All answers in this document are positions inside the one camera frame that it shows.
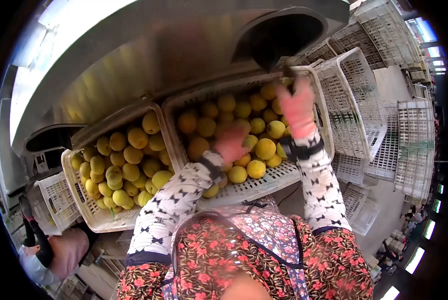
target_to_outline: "window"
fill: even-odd
[[[425,250],[422,249],[421,247],[418,247],[411,260],[407,263],[407,266],[405,267],[405,270],[409,273],[414,273],[414,271],[416,270],[416,268],[419,265],[419,262],[421,261],[422,255],[424,255]]]
[[[397,295],[399,295],[399,291],[394,286],[391,286],[380,300],[394,300]]]
[[[439,209],[441,208],[441,201],[437,200],[434,202],[434,207],[432,207],[432,210],[436,213],[439,213]]]
[[[429,220],[427,226],[425,227],[424,233],[422,234],[426,239],[431,239],[432,231],[434,231],[434,226],[436,226],[436,222],[434,222],[433,220]]]

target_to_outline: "woman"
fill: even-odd
[[[313,121],[314,94],[304,78],[296,78],[295,87],[293,96],[282,85],[276,93],[295,146],[313,153],[297,155],[304,219],[281,215],[269,196],[193,214],[220,167],[248,151],[241,146],[246,133],[234,128],[142,208],[118,284],[120,299],[372,297],[371,274]]]
[[[98,234],[82,222],[60,236],[47,237],[34,219],[28,200],[21,197],[19,203],[26,238],[18,253],[27,276],[38,284],[50,285],[77,273]]]

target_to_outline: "black cable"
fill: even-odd
[[[293,195],[293,194],[299,189],[299,187],[300,187],[300,185],[298,185],[298,186],[296,187],[296,189],[293,190],[292,193],[290,193],[289,195],[285,196],[281,201],[279,201],[279,204],[277,204],[277,206],[280,206],[281,203],[282,203],[284,200],[286,200],[286,199],[289,198],[291,195]]]

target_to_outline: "white plastic crate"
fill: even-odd
[[[305,76],[309,79],[311,87],[316,95],[314,100],[315,105],[317,106],[319,112],[322,112],[318,113],[318,116],[316,117],[317,127],[322,139],[324,140],[324,147],[332,159],[334,157],[333,136],[330,130],[327,108],[317,74],[314,69],[308,66],[291,68],[298,75]],[[178,171],[183,169],[189,162],[184,143],[176,126],[176,116],[184,107],[200,103],[208,99],[215,99],[221,94],[248,91],[262,84],[272,82],[273,80],[281,77],[281,75],[281,72],[274,72],[265,75],[259,73],[259,75],[234,79],[231,81],[219,81],[197,87],[166,99],[162,105],[162,110],[164,111],[169,134],[173,143],[176,158],[178,160],[178,167],[174,167],[174,170]],[[281,165],[277,167],[267,168],[263,178],[248,178],[241,184],[228,184],[225,188],[219,190],[216,196],[206,200],[201,199],[197,203],[197,207],[202,210],[211,207],[237,204],[244,200],[251,201],[258,199],[299,181],[299,177],[300,173],[296,165],[289,161],[283,161]]]
[[[164,117],[159,105],[151,101],[137,102],[136,104],[130,105],[116,114],[107,117],[100,123],[86,128],[85,141],[91,143],[98,139],[101,135],[107,134],[112,130],[115,130],[125,124],[128,124],[137,118],[143,117],[146,112],[155,111],[157,115],[157,120],[159,126],[161,127],[161,134],[166,146],[169,157],[171,158],[172,165],[176,170],[177,165],[175,164],[176,158],[174,157],[174,151],[172,148],[172,143],[169,139],[169,134],[167,132],[166,123],[164,122]],[[74,170],[71,165],[71,157],[81,152],[82,149],[77,150],[65,150],[61,155],[62,169],[69,184],[71,195],[74,198],[75,203],[79,212],[82,214],[84,221],[87,226],[94,232],[113,232],[113,231],[127,231],[133,230],[136,225],[136,219],[141,211],[141,207],[134,205],[132,209],[125,210],[115,214],[113,218],[111,212],[106,209],[100,209],[97,206],[96,200],[90,198],[87,194],[86,188],[81,183],[81,174],[78,170]]]
[[[434,166],[434,114],[430,100],[398,103],[399,153],[394,189],[426,199]]]
[[[314,68],[319,76],[336,153],[373,160],[387,122],[374,73],[354,48]]]
[[[350,223],[352,231],[365,236],[376,220],[380,210],[375,201],[366,199],[355,219]]]
[[[371,38],[354,16],[349,19],[349,25],[331,35],[329,43],[337,54],[359,47],[371,70],[387,67]]]
[[[47,235],[61,235],[81,216],[63,172],[35,182],[27,196],[34,218]]]
[[[345,205],[345,215],[349,224],[351,224],[358,216],[368,194],[369,190],[367,189],[360,188],[352,183],[347,184],[346,189],[342,193],[342,199]]]
[[[124,250],[125,253],[128,252],[129,247],[131,247],[131,239],[132,235],[134,234],[133,230],[126,230],[124,231],[121,236],[115,241],[118,246]]]
[[[397,103],[386,102],[382,105],[386,113],[387,132],[374,160],[364,166],[364,173],[377,179],[393,182],[396,176],[399,147]]]
[[[355,17],[387,66],[408,68],[420,63],[413,35],[390,0],[366,1],[356,10]]]

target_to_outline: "pink glove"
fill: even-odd
[[[284,117],[291,128],[292,137],[301,139],[316,130],[316,124],[312,118],[312,104],[315,95],[311,84],[303,76],[295,78],[294,88],[295,93],[291,95],[284,85],[277,83],[276,95],[281,103]]]
[[[249,147],[242,146],[247,135],[246,130],[238,125],[233,125],[222,133],[214,149],[222,156],[224,165],[240,159],[251,150]]]

